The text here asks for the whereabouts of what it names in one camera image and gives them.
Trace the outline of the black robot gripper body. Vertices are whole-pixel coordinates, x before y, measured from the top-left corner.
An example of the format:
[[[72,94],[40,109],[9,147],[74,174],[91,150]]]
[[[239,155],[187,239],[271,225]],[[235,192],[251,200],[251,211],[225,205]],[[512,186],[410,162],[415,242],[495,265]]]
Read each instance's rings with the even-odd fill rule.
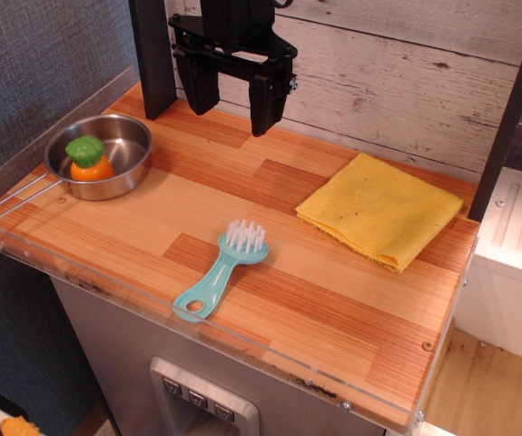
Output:
[[[275,11],[291,1],[201,1],[199,15],[174,14],[168,24],[176,33],[176,44],[192,37],[194,50],[216,50],[233,60],[238,52],[265,56],[277,68],[286,94],[297,89],[292,60],[297,49],[277,36],[272,27]]]

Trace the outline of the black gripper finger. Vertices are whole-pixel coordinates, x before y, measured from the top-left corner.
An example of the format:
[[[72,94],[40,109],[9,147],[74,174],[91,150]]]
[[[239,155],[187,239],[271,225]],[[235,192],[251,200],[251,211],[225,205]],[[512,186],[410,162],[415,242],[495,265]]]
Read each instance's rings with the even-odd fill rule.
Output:
[[[287,94],[280,82],[256,75],[249,86],[251,132],[255,137],[265,135],[282,118]]]
[[[196,114],[205,114],[220,101],[218,72],[182,51],[176,51],[174,57],[189,106]]]

